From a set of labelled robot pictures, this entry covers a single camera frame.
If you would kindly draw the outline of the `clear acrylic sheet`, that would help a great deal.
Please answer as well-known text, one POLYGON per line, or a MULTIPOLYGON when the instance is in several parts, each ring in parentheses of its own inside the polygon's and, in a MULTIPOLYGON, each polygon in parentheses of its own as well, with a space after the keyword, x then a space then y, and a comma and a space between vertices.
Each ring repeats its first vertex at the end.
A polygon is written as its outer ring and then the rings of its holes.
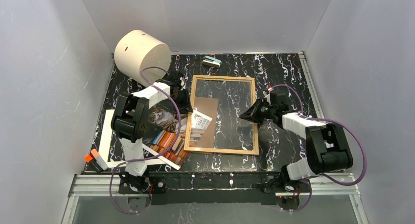
POLYGON ((217 102, 211 116, 214 123, 213 148, 231 150, 254 150, 253 123, 240 119, 240 114, 252 106, 251 82, 197 80, 194 106, 208 115, 207 103, 217 102))

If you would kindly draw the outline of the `white mat board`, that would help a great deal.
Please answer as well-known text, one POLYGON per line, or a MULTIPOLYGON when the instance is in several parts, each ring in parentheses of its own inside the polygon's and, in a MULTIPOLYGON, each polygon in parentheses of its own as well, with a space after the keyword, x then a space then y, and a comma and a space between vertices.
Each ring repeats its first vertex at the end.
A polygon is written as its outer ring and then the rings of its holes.
MULTIPOLYGON (((106 162, 107 166, 109 168, 114 168, 120 163, 124 162, 122 161, 115 161, 115 162, 108 162, 109 154, 110 154, 110 145, 111 140, 113 137, 113 130, 111 129, 111 120, 114 114, 114 110, 106 110, 105 117, 103 121, 102 126, 102 133, 101 133, 101 139, 99 144, 99 150, 98 153, 101 155, 101 157, 104 159, 104 162, 106 162)), ((151 155, 154 155, 154 150, 150 149, 148 146, 143 144, 143 150, 150 153, 151 155)), ((166 163, 167 159, 150 159, 146 161, 147 165, 163 165, 168 164, 166 163)))

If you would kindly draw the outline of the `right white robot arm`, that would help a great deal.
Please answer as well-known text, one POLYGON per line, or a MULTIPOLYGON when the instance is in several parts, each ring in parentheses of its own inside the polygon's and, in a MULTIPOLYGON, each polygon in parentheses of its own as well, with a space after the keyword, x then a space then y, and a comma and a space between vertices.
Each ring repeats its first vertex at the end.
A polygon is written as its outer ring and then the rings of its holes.
POLYGON ((306 156, 285 165, 279 180, 291 182, 350 168, 353 158, 343 127, 337 123, 322 123, 311 120, 299 112, 289 109, 288 94, 270 91, 257 99, 240 119, 262 124, 269 119, 278 127, 293 132, 305 140, 306 156))

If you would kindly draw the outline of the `light wooden picture frame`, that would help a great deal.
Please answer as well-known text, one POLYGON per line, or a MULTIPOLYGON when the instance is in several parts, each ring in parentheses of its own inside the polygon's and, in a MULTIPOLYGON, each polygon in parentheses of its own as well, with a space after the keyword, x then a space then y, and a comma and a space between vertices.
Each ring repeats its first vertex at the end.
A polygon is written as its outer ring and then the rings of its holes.
MULTIPOLYGON (((197 80, 213 80, 213 81, 248 81, 251 82, 251 92, 252 92, 252 105, 256 99, 255 93, 255 79, 252 77, 230 77, 230 76, 209 76, 209 75, 194 75, 192 78, 191 85, 191 94, 190 102, 192 104, 195 97, 195 89, 197 80)), ((244 150, 231 150, 231 149, 212 149, 211 153, 217 154, 236 154, 236 155, 259 155, 259 142, 258 142, 258 125, 253 123, 253 138, 254 138, 254 150, 244 151, 244 150)))

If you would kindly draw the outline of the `cat and books photo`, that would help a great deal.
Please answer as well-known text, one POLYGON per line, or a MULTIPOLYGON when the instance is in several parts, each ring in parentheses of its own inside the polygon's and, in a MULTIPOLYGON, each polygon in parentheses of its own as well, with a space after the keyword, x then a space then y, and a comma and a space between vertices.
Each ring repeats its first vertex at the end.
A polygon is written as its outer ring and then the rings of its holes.
POLYGON ((187 114, 183 114, 181 131, 177 141, 174 141, 178 128, 177 112, 169 100, 163 100, 150 108, 147 134, 142 138, 142 142, 156 154, 166 151, 173 145, 160 159, 167 159, 171 167, 179 170, 190 155, 190 152, 184 150, 186 124, 187 114))

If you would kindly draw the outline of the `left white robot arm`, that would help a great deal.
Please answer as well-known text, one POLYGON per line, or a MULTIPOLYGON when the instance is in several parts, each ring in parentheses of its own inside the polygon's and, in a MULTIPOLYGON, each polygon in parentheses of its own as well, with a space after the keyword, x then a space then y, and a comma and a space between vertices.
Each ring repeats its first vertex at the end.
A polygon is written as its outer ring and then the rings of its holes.
POLYGON ((177 120, 174 121, 171 131, 179 134, 182 116, 192 111, 183 73, 167 72, 148 87, 138 92, 121 94, 117 99, 111 128, 123 148, 125 172, 131 176, 141 177, 147 169, 142 138, 150 120, 150 109, 166 99, 171 101, 176 110, 177 120))

